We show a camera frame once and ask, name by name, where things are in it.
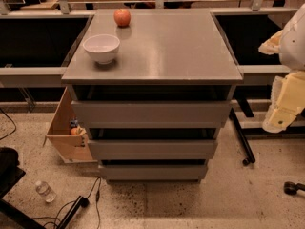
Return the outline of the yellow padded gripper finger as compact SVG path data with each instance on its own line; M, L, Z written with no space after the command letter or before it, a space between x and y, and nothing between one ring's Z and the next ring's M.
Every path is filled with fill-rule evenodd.
M271 36L268 40L262 43L258 51L267 55L279 54L279 45L281 39L282 31L278 31L273 36Z
M274 79L271 105L262 128L269 133L285 131L305 109L305 72L293 71Z

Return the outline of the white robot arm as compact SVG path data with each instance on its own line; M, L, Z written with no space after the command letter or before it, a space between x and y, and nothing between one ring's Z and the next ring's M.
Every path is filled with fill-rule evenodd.
M278 54L280 63L290 69L274 79L271 105L262 128L269 133L285 131L305 109L305 5L302 5L284 29L262 43L258 51Z

